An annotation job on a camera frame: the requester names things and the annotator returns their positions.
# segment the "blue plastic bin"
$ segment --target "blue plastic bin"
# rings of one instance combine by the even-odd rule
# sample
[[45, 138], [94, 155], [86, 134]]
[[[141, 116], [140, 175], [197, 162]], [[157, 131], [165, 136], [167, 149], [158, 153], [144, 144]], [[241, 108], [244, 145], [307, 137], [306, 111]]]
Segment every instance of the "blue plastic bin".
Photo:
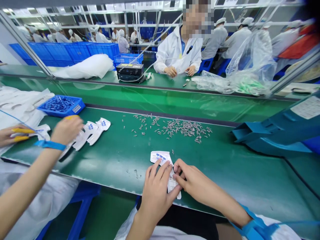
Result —
[[12, 49], [24, 60], [24, 59], [30, 59], [31, 57], [26, 53], [25, 50], [23, 50], [23, 48], [20, 46], [19, 43], [13, 43], [13, 44], [9, 44], [10, 47], [12, 47]]
[[38, 55], [41, 60], [53, 60], [53, 57], [45, 47], [47, 43], [28, 43], [32, 50]]
[[[59, 111], [51, 111], [46, 109], [46, 103], [48, 103], [51, 100], [56, 100], [59, 99], [61, 97], [66, 97], [69, 98], [71, 100], [73, 100], [75, 103], [73, 106], [71, 106], [68, 110], [66, 110], [65, 112], [59, 112]], [[70, 97], [70, 96], [63, 96], [63, 95], [55, 95], [53, 98], [50, 98], [48, 101], [46, 101], [45, 103], [41, 104], [37, 109], [41, 110], [43, 112], [45, 112], [46, 114], [48, 114], [49, 116], [54, 116], [54, 117], [60, 117], [60, 118], [64, 118], [66, 116], [70, 116], [70, 115], [77, 115], [79, 114], [86, 105], [84, 105], [82, 98], [78, 98], [78, 97]]]
[[[132, 54], [132, 53], [121, 53], [118, 54], [113, 58], [113, 61], [116, 63], [130, 63], [132, 62], [136, 57], [138, 57], [139, 54]], [[141, 55], [136, 61], [138, 64], [141, 64], [143, 60], [143, 55]]]
[[120, 54], [119, 45], [117, 43], [94, 43], [87, 45], [90, 55], [107, 54], [109, 58], [113, 59], [114, 56]]
[[83, 61], [90, 57], [87, 44], [66, 44], [65, 48], [73, 61]]
[[51, 54], [54, 60], [72, 61], [68, 51], [65, 48], [66, 44], [72, 43], [47, 43], [45, 47]]
[[26, 64], [30, 65], [30, 66], [36, 66], [37, 64], [32, 60], [32, 59], [23, 59]]

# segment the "clear plastic bag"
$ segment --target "clear plastic bag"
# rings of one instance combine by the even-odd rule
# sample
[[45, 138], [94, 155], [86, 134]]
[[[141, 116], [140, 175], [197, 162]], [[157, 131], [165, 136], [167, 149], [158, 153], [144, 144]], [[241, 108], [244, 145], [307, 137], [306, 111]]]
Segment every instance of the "clear plastic bag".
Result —
[[268, 94], [276, 66], [269, 33], [258, 30], [243, 42], [231, 59], [226, 68], [226, 78], [202, 71], [201, 76], [192, 78], [192, 81], [197, 83], [198, 89], [223, 94]]

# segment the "white label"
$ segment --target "white label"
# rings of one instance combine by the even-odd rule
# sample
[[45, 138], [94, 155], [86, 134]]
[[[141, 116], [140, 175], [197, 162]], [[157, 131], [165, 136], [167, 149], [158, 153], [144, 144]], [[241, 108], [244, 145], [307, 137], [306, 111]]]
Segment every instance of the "white label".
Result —
[[76, 113], [76, 112], [78, 112], [80, 109], [81, 109], [81, 107], [80, 107], [80, 105], [78, 104], [77, 106], [75, 106], [74, 109], [72, 109], [72, 111], [73, 111], [74, 113]]
[[312, 96], [302, 103], [293, 106], [290, 110], [300, 117], [311, 119], [320, 115], [320, 99]]

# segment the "blue wrist strap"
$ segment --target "blue wrist strap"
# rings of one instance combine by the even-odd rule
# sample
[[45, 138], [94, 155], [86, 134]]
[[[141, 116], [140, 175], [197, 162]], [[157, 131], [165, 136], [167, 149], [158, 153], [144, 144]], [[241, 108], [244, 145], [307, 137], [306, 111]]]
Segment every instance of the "blue wrist strap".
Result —
[[243, 226], [242, 229], [231, 223], [234, 228], [248, 240], [271, 240], [272, 234], [279, 228], [277, 224], [267, 226], [263, 220], [257, 217], [247, 207], [241, 205], [247, 214], [252, 218], [247, 225]]
[[58, 149], [61, 151], [64, 151], [66, 149], [66, 145], [63, 145], [61, 143], [52, 142], [52, 141], [45, 141], [45, 140], [37, 141], [34, 145], [42, 147], [42, 148]]

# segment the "black device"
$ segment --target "black device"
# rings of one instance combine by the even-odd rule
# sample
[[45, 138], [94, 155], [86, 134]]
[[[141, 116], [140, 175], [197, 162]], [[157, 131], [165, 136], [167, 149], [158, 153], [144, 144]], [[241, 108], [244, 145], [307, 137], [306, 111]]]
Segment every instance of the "black device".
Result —
[[144, 73], [143, 64], [121, 63], [117, 66], [118, 79], [123, 82], [143, 82], [142, 80], [145, 77], [145, 76], [141, 77], [143, 73]]

